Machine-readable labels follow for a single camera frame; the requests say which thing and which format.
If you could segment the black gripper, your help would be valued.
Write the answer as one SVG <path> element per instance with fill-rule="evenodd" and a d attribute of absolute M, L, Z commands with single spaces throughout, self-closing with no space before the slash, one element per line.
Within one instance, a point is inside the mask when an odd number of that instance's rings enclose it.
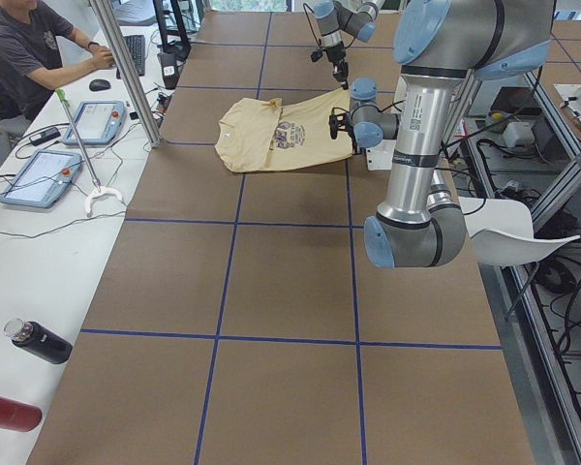
<path fill-rule="evenodd" d="M 329 135 L 333 140 L 338 138 L 340 133 L 346 133 L 354 140 L 351 113 L 342 108 L 333 108 L 328 116 Z"/>
<path fill-rule="evenodd" d="M 318 45 L 311 53 L 311 61 L 318 62 L 323 56 L 326 56 L 328 62 L 332 65 L 332 75 L 340 78 L 340 84 L 343 89 L 349 89 L 347 77 L 349 76 L 349 65 L 346 61 L 346 48 L 342 42 L 334 46 Z"/>

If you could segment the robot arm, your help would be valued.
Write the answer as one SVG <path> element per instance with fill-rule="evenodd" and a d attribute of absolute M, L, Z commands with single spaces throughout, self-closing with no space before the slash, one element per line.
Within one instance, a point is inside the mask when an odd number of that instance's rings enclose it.
<path fill-rule="evenodd" d="M 320 36 L 315 36 L 317 48 L 311 53 L 313 62 L 325 54 L 332 65 L 332 75 L 343 89 L 349 87 L 349 65 L 346 61 L 347 46 L 342 33 L 367 43 L 376 31 L 376 19 L 383 1 L 362 1 L 356 11 L 340 1 L 320 1 L 312 7 Z"/>
<path fill-rule="evenodd" d="M 552 1 L 412 1 L 393 42 L 406 100 L 399 116 L 381 113 L 376 84 L 351 86 L 350 105 L 332 112 L 332 135 L 358 148 L 393 140 L 385 199 L 364 224 L 375 266 L 432 267 L 451 262 L 467 229 L 460 206 L 438 173 L 454 88 L 466 77 L 509 78 L 540 68 L 548 57 Z"/>

